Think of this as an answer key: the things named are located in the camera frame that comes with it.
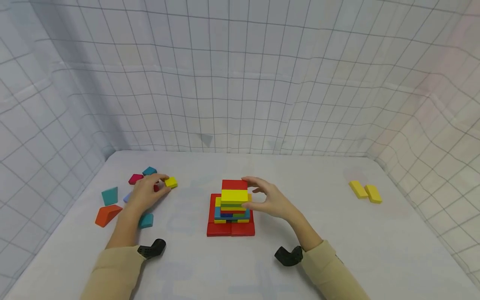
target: pink block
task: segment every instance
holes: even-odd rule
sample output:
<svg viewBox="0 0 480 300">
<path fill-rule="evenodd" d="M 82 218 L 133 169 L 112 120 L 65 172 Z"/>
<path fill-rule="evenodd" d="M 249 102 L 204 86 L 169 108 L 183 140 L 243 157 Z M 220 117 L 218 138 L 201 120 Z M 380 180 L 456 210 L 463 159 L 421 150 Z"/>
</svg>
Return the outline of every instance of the pink block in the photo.
<svg viewBox="0 0 480 300">
<path fill-rule="evenodd" d="M 132 177 L 130 177 L 130 180 L 128 181 L 129 184 L 135 185 L 137 181 L 142 179 L 144 176 L 141 174 L 133 174 Z"/>
</svg>

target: orange block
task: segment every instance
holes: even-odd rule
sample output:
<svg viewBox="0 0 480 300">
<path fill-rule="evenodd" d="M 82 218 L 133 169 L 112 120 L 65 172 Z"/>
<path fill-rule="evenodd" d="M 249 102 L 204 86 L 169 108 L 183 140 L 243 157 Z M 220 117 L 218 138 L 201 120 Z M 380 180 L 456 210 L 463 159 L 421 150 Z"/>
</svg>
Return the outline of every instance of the orange block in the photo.
<svg viewBox="0 0 480 300">
<path fill-rule="evenodd" d="M 96 215 L 95 224 L 99 225 L 100 227 L 105 227 L 119 212 L 122 210 L 118 205 L 109 205 L 103 206 L 98 210 L 98 214 Z"/>
</svg>

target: forearm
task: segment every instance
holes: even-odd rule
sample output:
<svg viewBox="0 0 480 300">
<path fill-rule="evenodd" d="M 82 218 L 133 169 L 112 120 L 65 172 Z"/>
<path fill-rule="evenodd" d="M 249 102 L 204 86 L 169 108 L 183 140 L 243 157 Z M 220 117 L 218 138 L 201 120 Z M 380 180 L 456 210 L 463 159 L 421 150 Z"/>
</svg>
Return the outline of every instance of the forearm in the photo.
<svg viewBox="0 0 480 300">
<path fill-rule="evenodd" d="M 105 250 L 98 256 L 81 300 L 128 300 L 145 260 L 137 250 L 141 214 L 124 209 Z"/>
<path fill-rule="evenodd" d="M 318 235 L 300 211 L 292 209 L 287 221 L 305 251 L 302 267 L 326 300 L 370 299 L 328 241 Z"/>
<path fill-rule="evenodd" d="M 138 222 L 141 213 L 125 208 L 119 214 L 117 224 L 105 249 L 137 245 Z"/>
<path fill-rule="evenodd" d="M 81 300 L 128 300 L 145 258 L 138 246 L 110 248 L 98 256 Z"/>
<path fill-rule="evenodd" d="M 323 239 L 312 228 L 303 214 L 296 208 L 292 209 L 292 213 L 286 219 L 286 221 L 293 228 L 293 231 L 297 235 L 300 246 L 304 251 L 310 251 L 323 242 Z"/>
</svg>

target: blue block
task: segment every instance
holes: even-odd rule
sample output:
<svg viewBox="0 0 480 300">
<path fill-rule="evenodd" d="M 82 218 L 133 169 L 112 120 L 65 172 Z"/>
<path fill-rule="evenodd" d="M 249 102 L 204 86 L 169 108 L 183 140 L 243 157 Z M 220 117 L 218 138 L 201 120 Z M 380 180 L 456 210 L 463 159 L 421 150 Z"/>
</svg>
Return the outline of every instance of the blue block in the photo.
<svg viewBox="0 0 480 300">
<path fill-rule="evenodd" d="M 147 175 L 152 175 L 152 174 L 155 174 L 156 173 L 156 170 L 152 167 L 148 167 L 145 169 L 145 171 L 142 172 L 143 175 L 147 176 Z"/>
<path fill-rule="evenodd" d="M 247 209 L 243 216 L 223 216 L 223 215 L 229 215 L 229 214 L 221 214 L 220 207 L 215 207 L 215 213 L 214 213 L 215 220 L 249 220 L 250 209 Z"/>
<path fill-rule="evenodd" d="M 103 203 L 109 206 L 118 202 L 118 187 L 111 188 L 102 192 Z"/>
<path fill-rule="evenodd" d="M 138 227 L 143 229 L 153 226 L 153 214 L 143 215 L 138 222 Z"/>
<path fill-rule="evenodd" d="M 131 193 L 132 193 L 132 192 L 128 193 L 128 194 L 123 198 L 123 201 L 124 201 L 125 203 L 128 202 L 128 199 L 130 198 L 130 194 L 131 194 Z"/>
</svg>

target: hand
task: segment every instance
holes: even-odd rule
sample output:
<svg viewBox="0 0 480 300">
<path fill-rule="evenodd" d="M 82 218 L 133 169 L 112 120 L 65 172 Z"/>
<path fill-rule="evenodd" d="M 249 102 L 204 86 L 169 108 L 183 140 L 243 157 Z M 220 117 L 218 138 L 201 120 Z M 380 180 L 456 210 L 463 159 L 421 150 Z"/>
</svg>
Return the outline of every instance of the hand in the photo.
<svg viewBox="0 0 480 300">
<path fill-rule="evenodd" d="M 132 211 L 137 215 L 143 214 L 147 209 L 152 207 L 158 199 L 171 191 L 171 188 L 167 186 L 164 186 L 158 192 L 153 190 L 153 185 L 159 180 L 165 181 L 168 178 L 165 174 L 152 174 L 138 180 L 130 194 L 128 203 L 125 205 L 125 211 Z"/>
<path fill-rule="evenodd" d="M 291 220 L 299 212 L 274 184 L 252 176 L 241 179 L 248 182 L 249 187 L 256 187 L 253 193 L 262 192 L 267 196 L 264 202 L 246 202 L 242 204 L 242 207 L 264 212 L 286 221 Z"/>
</svg>

